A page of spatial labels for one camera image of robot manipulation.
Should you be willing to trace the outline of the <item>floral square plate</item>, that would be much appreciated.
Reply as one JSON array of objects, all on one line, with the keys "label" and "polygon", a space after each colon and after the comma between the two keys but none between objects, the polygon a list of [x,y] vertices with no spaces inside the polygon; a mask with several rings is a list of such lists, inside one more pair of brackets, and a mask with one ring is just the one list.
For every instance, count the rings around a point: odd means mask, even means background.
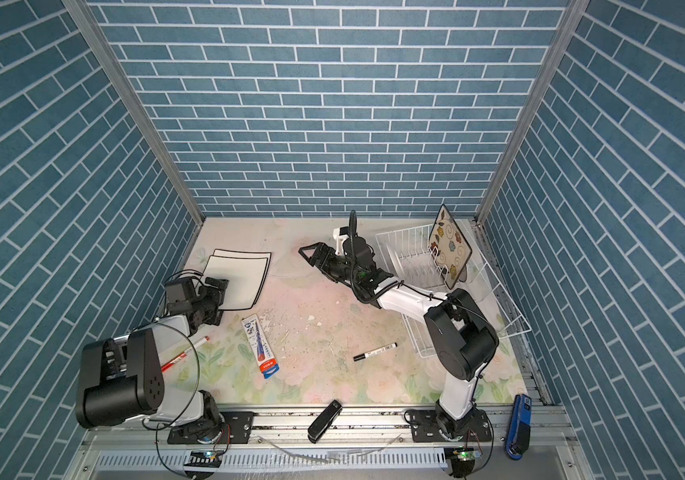
[{"label": "floral square plate", "polygon": [[427,243],[439,277],[447,289],[453,289],[458,272],[472,256],[472,247],[445,204],[439,208]]}]

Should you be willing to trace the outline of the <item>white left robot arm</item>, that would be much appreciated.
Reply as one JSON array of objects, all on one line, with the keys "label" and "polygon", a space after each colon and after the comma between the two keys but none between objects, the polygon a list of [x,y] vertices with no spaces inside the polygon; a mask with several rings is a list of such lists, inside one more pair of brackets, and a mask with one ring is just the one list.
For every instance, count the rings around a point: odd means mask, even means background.
[{"label": "white left robot arm", "polygon": [[150,431],[168,432],[171,444],[214,444],[230,426],[252,418],[220,411],[200,388],[204,326],[218,326],[226,312],[256,306],[270,268],[268,252],[218,250],[202,270],[178,271],[164,283],[164,308],[156,319],[82,348],[76,421],[86,429],[132,418]]}]

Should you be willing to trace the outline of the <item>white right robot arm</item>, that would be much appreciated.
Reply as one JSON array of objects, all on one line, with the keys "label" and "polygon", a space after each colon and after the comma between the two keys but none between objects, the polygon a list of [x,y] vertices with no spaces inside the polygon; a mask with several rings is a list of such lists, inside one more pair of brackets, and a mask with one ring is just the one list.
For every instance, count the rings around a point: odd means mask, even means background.
[{"label": "white right robot arm", "polygon": [[471,295],[463,289],[434,293],[408,284],[378,267],[372,248],[360,237],[344,240],[342,254],[324,242],[302,246],[298,254],[330,281],[348,287],[359,302],[426,326],[446,371],[435,408],[438,429],[449,440],[468,434],[479,415],[477,384],[499,346],[496,330]]}]

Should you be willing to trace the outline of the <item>red white marker pen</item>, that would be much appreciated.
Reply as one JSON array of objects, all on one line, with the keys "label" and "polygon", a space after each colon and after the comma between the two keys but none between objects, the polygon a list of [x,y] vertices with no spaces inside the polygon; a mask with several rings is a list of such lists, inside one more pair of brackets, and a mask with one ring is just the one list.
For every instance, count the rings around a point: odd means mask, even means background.
[{"label": "red white marker pen", "polygon": [[172,366],[180,363],[180,361],[186,359],[186,357],[194,354],[198,348],[204,346],[206,342],[208,342],[210,338],[208,336],[204,336],[204,338],[196,341],[196,343],[192,344],[192,347],[186,348],[186,350],[180,352],[180,354],[174,356],[174,358],[170,359],[170,361],[166,362],[166,364],[162,365],[162,372],[168,371],[168,369],[172,368]]}]

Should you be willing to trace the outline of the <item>blue white toothpaste box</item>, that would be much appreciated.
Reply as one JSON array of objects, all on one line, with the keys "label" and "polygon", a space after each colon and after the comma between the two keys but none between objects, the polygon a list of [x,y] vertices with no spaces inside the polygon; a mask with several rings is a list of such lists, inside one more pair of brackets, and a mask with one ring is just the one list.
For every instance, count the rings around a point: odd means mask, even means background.
[{"label": "blue white toothpaste box", "polygon": [[278,360],[272,353],[272,348],[268,344],[268,338],[264,333],[264,328],[260,324],[260,318],[256,314],[242,319],[242,328],[246,332],[248,343],[252,348],[252,353],[256,358],[256,364],[264,379],[270,379],[274,374],[278,373],[280,366]]}]

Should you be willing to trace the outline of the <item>black marker pen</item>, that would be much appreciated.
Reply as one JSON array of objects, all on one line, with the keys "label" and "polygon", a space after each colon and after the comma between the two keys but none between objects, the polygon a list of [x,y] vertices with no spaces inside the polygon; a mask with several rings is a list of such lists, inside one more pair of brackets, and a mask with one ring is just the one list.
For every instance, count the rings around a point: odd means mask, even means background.
[{"label": "black marker pen", "polygon": [[366,351],[366,352],[363,352],[363,353],[354,355],[353,361],[354,361],[354,362],[360,362],[360,361],[362,361],[362,360],[364,360],[364,359],[367,359],[367,358],[370,358],[370,357],[373,357],[373,356],[382,354],[382,353],[384,353],[384,352],[388,352],[389,350],[392,350],[392,349],[394,349],[394,348],[397,348],[397,346],[398,346],[397,342],[391,342],[390,344],[386,344],[386,345],[384,345],[384,346],[380,346],[380,347],[378,347],[378,348],[374,348],[374,349],[372,349],[372,350],[369,350],[369,351]]}]

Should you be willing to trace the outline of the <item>round white plate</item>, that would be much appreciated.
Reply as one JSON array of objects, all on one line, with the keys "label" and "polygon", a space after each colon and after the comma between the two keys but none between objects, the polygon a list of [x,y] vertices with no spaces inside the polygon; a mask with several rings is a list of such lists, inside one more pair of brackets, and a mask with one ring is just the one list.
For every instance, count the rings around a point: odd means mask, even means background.
[{"label": "round white plate", "polygon": [[477,275],[477,269],[474,265],[471,265],[470,263],[465,264],[458,272],[457,277],[456,277],[456,282],[457,283],[469,283],[472,282]]}]

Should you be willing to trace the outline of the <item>black stapler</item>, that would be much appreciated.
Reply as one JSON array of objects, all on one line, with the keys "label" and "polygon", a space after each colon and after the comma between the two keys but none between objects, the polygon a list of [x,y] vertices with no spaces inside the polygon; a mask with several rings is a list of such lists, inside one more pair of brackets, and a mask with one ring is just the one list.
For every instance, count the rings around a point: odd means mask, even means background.
[{"label": "black stapler", "polygon": [[318,443],[320,438],[324,436],[324,433],[330,429],[334,420],[338,418],[340,412],[342,412],[342,404],[338,400],[332,400],[308,427],[308,441],[312,442],[312,444]]}]

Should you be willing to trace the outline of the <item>blue black handheld tool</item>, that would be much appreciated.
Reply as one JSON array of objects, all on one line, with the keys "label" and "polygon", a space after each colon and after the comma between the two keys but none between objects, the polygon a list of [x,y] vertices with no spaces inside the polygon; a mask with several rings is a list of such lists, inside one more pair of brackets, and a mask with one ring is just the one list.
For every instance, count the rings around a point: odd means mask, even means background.
[{"label": "blue black handheld tool", "polygon": [[529,448],[531,414],[531,398],[526,394],[517,394],[504,441],[505,452],[512,460],[520,460]]}]

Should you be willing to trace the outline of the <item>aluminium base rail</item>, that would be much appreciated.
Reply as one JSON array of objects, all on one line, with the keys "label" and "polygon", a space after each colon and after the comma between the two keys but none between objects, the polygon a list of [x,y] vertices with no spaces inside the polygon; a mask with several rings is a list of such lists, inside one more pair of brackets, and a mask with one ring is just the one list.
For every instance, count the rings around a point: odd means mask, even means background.
[{"label": "aluminium base rail", "polygon": [[332,469],[446,469],[452,451],[463,449],[477,465],[504,460],[509,405],[484,405],[470,434],[449,439],[430,408],[346,406],[322,434],[308,439],[320,416],[313,407],[226,408],[230,435],[218,445],[168,444],[137,423],[88,432],[68,470],[70,479],[100,474],[224,475]]}]

